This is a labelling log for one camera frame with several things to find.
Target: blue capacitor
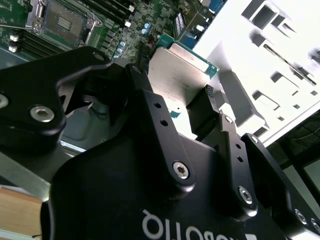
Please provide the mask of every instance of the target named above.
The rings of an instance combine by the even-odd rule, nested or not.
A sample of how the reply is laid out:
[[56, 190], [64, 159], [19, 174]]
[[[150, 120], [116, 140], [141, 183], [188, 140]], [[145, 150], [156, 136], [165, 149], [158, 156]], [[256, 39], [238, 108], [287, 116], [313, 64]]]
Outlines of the blue capacitor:
[[145, 24], [144, 24], [144, 28], [145, 29], [149, 29], [151, 27], [151, 23], [150, 22], [146, 22]]
[[147, 34], [147, 32], [148, 32], [148, 30], [145, 29], [145, 28], [143, 28], [143, 29], [141, 30], [141, 33], [142, 33], [143, 35]]

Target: wooden surface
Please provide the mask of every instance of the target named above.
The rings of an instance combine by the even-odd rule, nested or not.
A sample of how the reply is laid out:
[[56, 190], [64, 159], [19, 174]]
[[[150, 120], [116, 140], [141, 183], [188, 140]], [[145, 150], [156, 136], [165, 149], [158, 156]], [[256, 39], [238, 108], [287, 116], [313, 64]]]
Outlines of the wooden surface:
[[0, 229], [28, 236], [41, 234], [41, 204], [32, 196], [0, 187]]

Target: silver metal plate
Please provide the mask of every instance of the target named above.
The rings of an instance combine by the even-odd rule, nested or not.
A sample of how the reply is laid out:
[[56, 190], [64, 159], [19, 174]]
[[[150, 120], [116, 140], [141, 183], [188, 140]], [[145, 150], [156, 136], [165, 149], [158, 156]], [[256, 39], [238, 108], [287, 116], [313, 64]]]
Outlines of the silver metal plate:
[[200, 69], [202, 72], [206, 72], [209, 67], [209, 64], [201, 60], [200, 58], [193, 55], [191, 52], [185, 50], [181, 46], [176, 43], [173, 43], [169, 48], [170, 52], [178, 55], [183, 60], [187, 61], [191, 65], [195, 66], [196, 68]]
[[157, 48], [152, 56], [148, 77], [153, 91], [163, 96], [169, 109], [177, 112], [210, 80], [208, 74], [164, 47]]
[[49, 199], [50, 183], [2, 152], [0, 152], [0, 166], [0, 176], [42, 201]]

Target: motherboard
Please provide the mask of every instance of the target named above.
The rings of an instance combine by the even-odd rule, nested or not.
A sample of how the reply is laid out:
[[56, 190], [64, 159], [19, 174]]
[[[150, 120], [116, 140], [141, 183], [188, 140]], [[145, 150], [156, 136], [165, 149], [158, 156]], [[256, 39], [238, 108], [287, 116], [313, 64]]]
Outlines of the motherboard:
[[199, 0], [0, 0], [0, 47], [31, 61], [91, 46], [137, 63], [162, 34], [192, 49], [215, 16]]

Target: silver screw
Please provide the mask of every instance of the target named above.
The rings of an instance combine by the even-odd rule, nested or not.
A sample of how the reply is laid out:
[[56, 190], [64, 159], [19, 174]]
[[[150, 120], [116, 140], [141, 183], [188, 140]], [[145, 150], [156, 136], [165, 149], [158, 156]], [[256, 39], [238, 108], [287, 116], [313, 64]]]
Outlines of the silver screw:
[[320, 226], [319, 224], [316, 222], [316, 220], [314, 220], [313, 218], [311, 218], [311, 223], [314, 226], [314, 228], [320, 233]]
[[0, 94], [0, 109], [5, 108], [6, 106], [8, 106], [8, 104], [9, 104], [8, 98], [5, 95]]
[[33, 32], [36, 33], [36, 34], [39, 34], [40, 31], [41, 31], [41, 23], [39, 22], [36, 22], [34, 25], [33, 25]]
[[189, 170], [182, 162], [176, 161], [173, 164], [173, 170], [181, 179], [187, 179], [189, 177]]
[[95, 23], [95, 21], [93, 19], [88, 18], [88, 20], [86, 21], [86, 25], [85, 26], [86, 26], [87, 29], [91, 29], [93, 27], [94, 23]]
[[225, 116], [224, 118], [225, 118], [225, 120], [228, 121], [228, 123], [230, 123], [230, 124], [233, 123], [232, 119], [229, 116]]
[[245, 189], [243, 186], [239, 186], [239, 194], [241, 198], [247, 203], [247, 204], [252, 204], [253, 200], [251, 197], [251, 194], [248, 192], [247, 189]]
[[55, 117], [54, 112], [46, 106], [35, 106], [31, 108], [30, 115], [34, 120], [42, 123], [51, 122]]
[[258, 138], [256, 138], [255, 136], [251, 136], [252, 140], [257, 144], [259, 141], [258, 141]]
[[307, 220], [305, 218], [305, 216], [302, 215], [302, 213], [298, 210], [295, 209], [294, 210], [296, 217], [298, 218], [298, 220], [303, 224], [303, 225], [307, 225]]
[[98, 60], [100, 60], [100, 61], [104, 61], [105, 60], [105, 58], [103, 57], [103, 56], [101, 56], [99, 53], [97, 53], [97, 52], [93, 52], [93, 56], [96, 58], [96, 59], [98, 59]]

